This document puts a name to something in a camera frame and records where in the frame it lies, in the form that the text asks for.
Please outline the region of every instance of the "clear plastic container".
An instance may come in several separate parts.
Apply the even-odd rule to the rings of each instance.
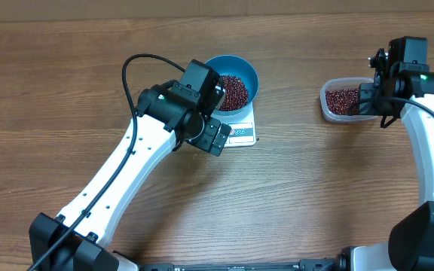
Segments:
[[[373,120],[377,116],[346,116],[334,114],[329,110],[328,103],[326,101],[326,92],[335,90],[347,90],[355,89],[359,87],[361,83],[373,83],[371,78],[339,78],[328,81],[321,89],[321,108],[322,115],[327,121],[333,123],[355,123],[364,120]]]

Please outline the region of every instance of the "wood grain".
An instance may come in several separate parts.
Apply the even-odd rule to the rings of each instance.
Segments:
[[[73,199],[120,141],[130,121],[121,65],[135,53],[249,60],[260,141],[220,157],[190,146],[169,155],[109,250],[140,263],[283,262],[387,239],[417,206],[406,131],[326,123],[319,90],[371,77],[366,58],[403,35],[429,39],[434,71],[434,13],[370,16],[0,24],[0,270],[30,265],[32,220]],[[134,97],[180,76],[151,59],[128,70]]]
[[[0,0],[0,22],[434,11],[428,0]]]

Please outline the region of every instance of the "blue bowl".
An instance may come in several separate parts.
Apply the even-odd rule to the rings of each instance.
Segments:
[[[234,111],[214,110],[215,114],[224,116],[237,114],[252,104],[252,101],[255,99],[259,91],[259,77],[257,76],[254,67],[252,67],[249,62],[238,56],[223,55],[209,59],[205,63],[212,67],[212,69],[218,72],[221,76],[234,75],[241,78],[244,85],[246,85],[246,89],[249,91],[249,103],[247,103],[246,106]]]

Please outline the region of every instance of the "red beans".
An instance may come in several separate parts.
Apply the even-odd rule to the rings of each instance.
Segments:
[[[358,102],[359,89],[336,90],[325,93],[325,100],[330,112],[339,115],[347,114],[347,109]]]
[[[233,75],[223,75],[225,100],[220,111],[234,111],[249,103],[249,91],[240,78]]]

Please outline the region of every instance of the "white scale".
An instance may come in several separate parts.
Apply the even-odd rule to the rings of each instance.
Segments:
[[[228,124],[232,130],[225,142],[224,148],[249,147],[255,145],[255,121],[253,104],[246,105],[244,109],[232,115],[221,115],[214,111],[212,117]]]

